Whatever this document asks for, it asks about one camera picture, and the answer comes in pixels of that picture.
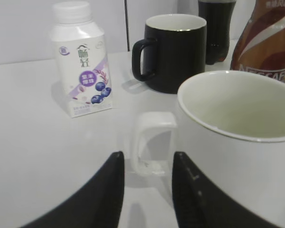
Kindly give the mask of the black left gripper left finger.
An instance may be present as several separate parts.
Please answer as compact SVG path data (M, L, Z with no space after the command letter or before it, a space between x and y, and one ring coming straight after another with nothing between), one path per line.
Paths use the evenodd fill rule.
M124 154L113 152L71 197L27 228L116 228L124 200Z

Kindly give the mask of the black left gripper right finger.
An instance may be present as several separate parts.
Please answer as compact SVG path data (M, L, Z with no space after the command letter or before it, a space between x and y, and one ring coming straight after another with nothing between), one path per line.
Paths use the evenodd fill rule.
M218 188L185 152L175 152L172 201L180 228L275 228Z

